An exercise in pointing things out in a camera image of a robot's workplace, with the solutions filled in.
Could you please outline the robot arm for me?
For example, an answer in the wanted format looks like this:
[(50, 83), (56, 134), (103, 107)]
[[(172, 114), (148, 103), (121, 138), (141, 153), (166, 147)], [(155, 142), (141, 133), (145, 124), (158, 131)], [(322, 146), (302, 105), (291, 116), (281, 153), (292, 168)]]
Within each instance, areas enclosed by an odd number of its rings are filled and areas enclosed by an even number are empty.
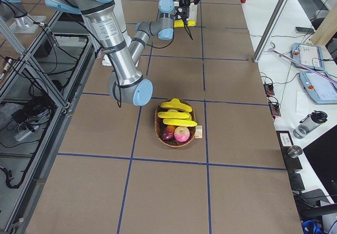
[(108, 83), (108, 91), (115, 100), (144, 106), (153, 92), (152, 82), (137, 70), (136, 59), (114, 14), (114, 0), (45, 0), (45, 4), (57, 11), (80, 14), (88, 19), (103, 52), (111, 61), (114, 71)]
[(199, 2), (200, 0), (158, 0), (157, 20), (138, 23), (135, 28), (136, 34), (128, 48), (134, 64), (139, 61), (153, 36), (171, 41), (176, 27), (182, 27), (190, 34), (189, 28), (196, 25)]

